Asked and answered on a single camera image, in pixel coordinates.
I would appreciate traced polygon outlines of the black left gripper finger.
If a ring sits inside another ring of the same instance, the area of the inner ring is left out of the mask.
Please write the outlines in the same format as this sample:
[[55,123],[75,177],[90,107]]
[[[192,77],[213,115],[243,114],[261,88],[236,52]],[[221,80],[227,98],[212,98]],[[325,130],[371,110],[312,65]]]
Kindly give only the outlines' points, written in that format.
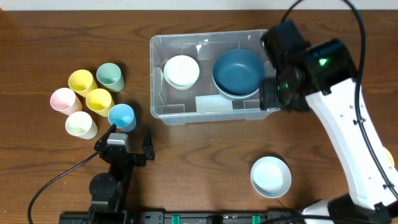
[[142,142],[142,150],[146,160],[153,161],[155,159],[155,151],[152,143],[150,128],[147,130],[144,140]]
[[107,132],[96,141],[94,150],[96,152],[106,151],[107,148],[109,147],[107,140],[108,140],[110,134],[115,133],[115,132],[116,132],[116,125],[112,124],[111,127],[107,130]]

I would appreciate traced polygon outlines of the dark blue large bowl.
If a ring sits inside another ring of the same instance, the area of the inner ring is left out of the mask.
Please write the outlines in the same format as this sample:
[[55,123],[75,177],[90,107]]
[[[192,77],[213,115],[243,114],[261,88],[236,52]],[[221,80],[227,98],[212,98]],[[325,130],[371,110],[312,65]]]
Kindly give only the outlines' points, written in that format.
[[227,93],[245,95],[259,89],[264,62],[252,51],[233,49],[221,54],[212,70],[213,82]]

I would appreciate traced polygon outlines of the white small bowl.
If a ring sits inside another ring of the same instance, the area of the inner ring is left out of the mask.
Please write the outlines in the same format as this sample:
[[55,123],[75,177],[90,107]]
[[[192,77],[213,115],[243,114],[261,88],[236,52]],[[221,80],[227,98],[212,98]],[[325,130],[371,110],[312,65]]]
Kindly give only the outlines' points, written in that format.
[[198,63],[186,55],[172,57],[164,66],[164,78],[175,89],[187,90],[198,80]]

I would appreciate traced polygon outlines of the light grey small bowl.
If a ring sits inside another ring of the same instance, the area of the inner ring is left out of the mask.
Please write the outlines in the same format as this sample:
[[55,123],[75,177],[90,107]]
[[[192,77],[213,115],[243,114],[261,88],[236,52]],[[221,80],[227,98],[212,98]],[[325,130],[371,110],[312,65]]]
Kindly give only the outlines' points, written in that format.
[[292,184],[292,174],[287,164],[273,156],[258,159],[251,168],[251,183],[263,197],[279,198]]

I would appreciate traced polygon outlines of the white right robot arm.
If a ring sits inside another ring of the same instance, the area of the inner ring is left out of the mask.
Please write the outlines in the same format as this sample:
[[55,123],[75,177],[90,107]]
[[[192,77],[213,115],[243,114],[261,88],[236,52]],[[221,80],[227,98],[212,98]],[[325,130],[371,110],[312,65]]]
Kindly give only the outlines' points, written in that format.
[[261,38],[276,70],[260,84],[262,110],[313,111],[343,167],[348,193],[304,208],[296,223],[390,223],[397,216],[397,170],[369,117],[358,70],[338,39],[307,42],[292,21]]

